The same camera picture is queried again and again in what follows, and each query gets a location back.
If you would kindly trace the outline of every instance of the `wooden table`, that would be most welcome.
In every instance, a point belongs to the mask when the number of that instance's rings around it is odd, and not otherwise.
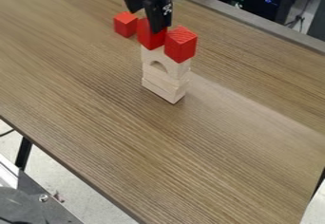
[[[0,0],[0,115],[145,223],[297,223],[325,161],[325,56],[186,0],[184,100],[141,87],[123,0]]]

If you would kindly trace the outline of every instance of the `red block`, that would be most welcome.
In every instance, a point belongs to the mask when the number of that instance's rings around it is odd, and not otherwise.
[[[114,29],[117,33],[128,38],[137,32],[138,18],[128,11],[114,17]]]
[[[167,28],[154,34],[147,18],[138,21],[138,41],[149,50],[163,46],[166,32]]]
[[[182,63],[194,57],[197,43],[197,34],[185,27],[178,26],[167,32],[164,53],[177,63]]]

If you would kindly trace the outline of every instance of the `black cable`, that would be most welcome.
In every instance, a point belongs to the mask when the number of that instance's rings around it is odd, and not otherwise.
[[[302,19],[304,19],[304,18],[302,18],[302,15],[305,13],[305,11],[306,11],[306,9],[308,8],[308,5],[309,5],[309,3],[310,3],[311,1],[312,1],[312,0],[307,0],[307,2],[306,2],[306,4],[305,4],[304,8],[302,9],[301,13],[298,14],[298,15],[296,16],[295,20],[294,20],[294,21],[291,21],[291,22],[289,22],[289,23],[286,23],[284,26],[289,26],[289,25],[291,25],[290,28],[293,28],[293,27],[294,27],[294,26],[295,26],[299,21],[301,21]]]
[[[303,17],[303,18],[301,18],[301,20],[300,20],[300,32],[302,31],[302,28],[303,28],[303,22],[305,21],[305,18]]]
[[[13,131],[14,131],[14,129],[10,129],[10,131],[7,131],[6,133],[1,134],[0,138],[12,133]]]

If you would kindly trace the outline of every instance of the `wooden block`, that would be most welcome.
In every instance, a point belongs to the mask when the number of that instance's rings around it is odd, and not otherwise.
[[[166,72],[171,78],[179,80],[186,72],[190,71],[191,60],[179,64],[166,56],[163,47],[148,50],[141,47],[141,56],[144,64],[153,65],[157,69]]]
[[[166,34],[164,53],[177,63],[194,57],[198,36],[189,29],[178,26]]]
[[[181,80],[175,80],[170,77],[159,77],[157,75],[143,72],[143,78],[147,81],[151,82],[152,84],[157,85],[158,87],[166,90],[166,91],[173,91],[185,84],[188,84],[190,81],[190,72],[186,74]]]
[[[170,103],[175,104],[182,97],[185,96],[186,90],[188,88],[188,84],[185,84],[181,87],[176,88],[174,91],[166,91],[155,84],[152,84],[146,79],[143,79],[143,87],[162,97]]]
[[[138,18],[128,11],[114,17],[114,29],[117,33],[128,38],[137,32]]]
[[[166,32],[167,28],[154,34],[147,18],[138,21],[138,41],[149,50],[163,46]]]
[[[155,66],[143,64],[143,77],[148,81],[156,82],[156,84],[162,83],[180,87],[190,81],[191,71],[189,70],[179,79],[174,79],[166,72],[157,69]]]

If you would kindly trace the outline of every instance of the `table leg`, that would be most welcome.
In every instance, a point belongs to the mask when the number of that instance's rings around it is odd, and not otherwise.
[[[320,185],[322,184],[322,182],[325,180],[325,168],[323,169],[323,172],[321,173],[321,176],[319,178],[319,181],[315,187],[315,190],[313,192],[313,195],[311,197],[311,199],[314,197],[315,193],[317,192],[317,190],[319,189]]]
[[[31,150],[32,143],[23,137],[22,142],[20,144],[19,152],[17,155],[17,159],[15,165],[21,170],[25,171],[27,162],[29,160],[29,154]]]

